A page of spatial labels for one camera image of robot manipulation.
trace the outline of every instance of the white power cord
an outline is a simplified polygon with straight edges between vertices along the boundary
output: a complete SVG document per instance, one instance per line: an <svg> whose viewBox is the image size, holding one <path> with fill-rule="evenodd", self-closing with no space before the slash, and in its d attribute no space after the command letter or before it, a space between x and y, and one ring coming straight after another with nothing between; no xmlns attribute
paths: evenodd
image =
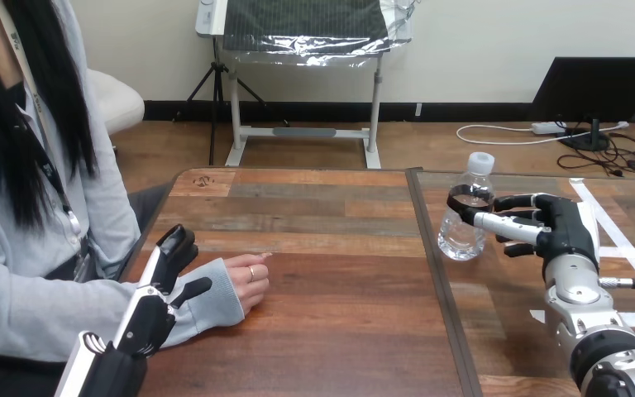
<svg viewBox="0 0 635 397"><path fill-rule="evenodd" d="M610 127L610 128L602 128L600 129L600 131L605 132L605 131L619 130L619 129L627 128L627 127L629 127L628 122L618 122L616 126ZM486 126L484 124L473 124L470 126L463 126L459 128L458 130L456 130L456 136L458 136L458 138L461 139L462 141L469 142L469 143L477 143L479 145L507 145L507 146L536 145L537 143L560 141L562 139L575 138L576 136L583 136L583 135L590 134L590 131L588 131L588 132L582 132L580 134L575 134L573 136L559 136L557 138L549 138L549 139L542 139L540 141L529 141L529 142L487 142L487 141L474 141L471 139L464 138L463 136L461 136L461 132L465 130L466 128L494 128L496 130L521 131L521 132L527 132L527 131L531 132L532 128L507 128L507 127L499 127L499 126Z"/></svg>

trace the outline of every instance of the black stand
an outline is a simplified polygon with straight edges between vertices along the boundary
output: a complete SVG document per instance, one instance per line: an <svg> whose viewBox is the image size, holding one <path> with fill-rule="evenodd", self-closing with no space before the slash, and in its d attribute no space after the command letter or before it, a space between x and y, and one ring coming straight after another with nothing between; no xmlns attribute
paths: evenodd
<svg viewBox="0 0 635 397"><path fill-rule="evenodd" d="M217 56L217 42L216 42L215 37L213 37L213 39L212 39L212 53L213 53L213 56L215 57L215 62L211 62L210 69L208 69L208 72L206 72L206 74L203 76L203 78L201 79L201 82L198 83L198 85L196 86L196 89L193 91L193 93L191 93L191 96L189 96L189 98L186 99L186 104L185 104L185 107L184 107L185 111L188 111L190 109L191 102L193 101L193 97L196 96L196 94L201 89L201 87L206 83L206 80L208 80L208 77L210 77L210 74L211 73L215 73L215 75L213 76L214 82L213 82L213 87L212 87L210 154L208 155L208 165L212 165L212 163L213 163L213 155L214 155L214 152L215 152L215 131L216 131L216 128L217 128L217 110L218 110L219 107L225 107L227 105L225 103L225 101L223 100L223 98L222 98L222 79L221 79L221 76L222 76L222 72L226 72L226 73L230 72L230 70L227 68L227 66L225 66L225 64L220 62L220 59ZM278 118L279 120L281 120L281 122L284 124L284 126L290 127L289 122L287 122L282 117L276 117L275 113L271 110L269 105L266 102L264 102L264 99L260 98L259 95L257 95L254 91L252 91L252 89L249 88L247 86L247 84L245 84L240 79L237 79L237 82L252 97L254 97L254 99L256 99L257 102L259 102L261 104L262 108L267 110L272 115L272 117ZM181 119L181 110L179 110L176 113L176 117L174 117L171 121L172 122L177 122L180 119Z"/></svg>
<svg viewBox="0 0 635 397"><path fill-rule="evenodd" d="M566 132L556 136L574 136L587 131L584 128L566 128ZM597 118L593 119L590 134L561 139L560 142L577 151L606 151L609 148L609 136L600 132L600 120Z"/></svg>

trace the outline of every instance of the prosthetic hand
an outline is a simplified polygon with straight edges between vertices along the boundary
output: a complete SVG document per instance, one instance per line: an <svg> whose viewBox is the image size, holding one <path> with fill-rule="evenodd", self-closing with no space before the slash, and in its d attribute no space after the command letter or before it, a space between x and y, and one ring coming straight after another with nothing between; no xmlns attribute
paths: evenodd
<svg viewBox="0 0 635 397"><path fill-rule="evenodd" d="M112 341L92 332L79 334L69 356L58 397L135 396L155 354L174 326L176 310L186 300L208 291L208 277L191 281L171 302L169 293L179 273L198 255L193 232L177 225L158 242Z"/></svg>
<svg viewBox="0 0 635 397"><path fill-rule="evenodd" d="M514 210L517 207L536 208ZM537 254L547 287L546 324L585 397L635 397L635 332L603 289L635 280L599 278L599 234L592 207L550 194L498 198L495 211L466 208L461 219L494 232L510 257Z"/></svg>

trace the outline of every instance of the tangled cables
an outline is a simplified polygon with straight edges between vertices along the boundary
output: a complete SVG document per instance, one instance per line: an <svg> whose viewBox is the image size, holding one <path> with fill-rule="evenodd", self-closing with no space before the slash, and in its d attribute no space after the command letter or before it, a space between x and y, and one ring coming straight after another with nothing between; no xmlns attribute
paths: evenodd
<svg viewBox="0 0 635 397"><path fill-rule="evenodd" d="M562 155L558 158L556 163L564 170L576 170L592 165L599 165L603 168L607 176L614 175L621 177L624 176L625 172L635 174L635 151L617 147L616 143L616 140L624 139L635 144L635 139L618 132L610 132L608 136L610 147L606 151L593 152L595 158L574 149L574 155ZM587 162L581 165L564 165L562 164L564 159L582 159Z"/></svg>

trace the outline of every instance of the chair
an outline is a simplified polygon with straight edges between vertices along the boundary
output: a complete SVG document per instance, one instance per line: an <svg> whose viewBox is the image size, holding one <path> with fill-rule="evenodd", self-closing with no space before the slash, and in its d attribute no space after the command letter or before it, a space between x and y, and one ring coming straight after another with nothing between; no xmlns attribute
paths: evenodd
<svg viewBox="0 0 635 397"><path fill-rule="evenodd" d="M142 121L145 102L137 91L97 70L89 69L88 79L92 82L109 136Z"/></svg>

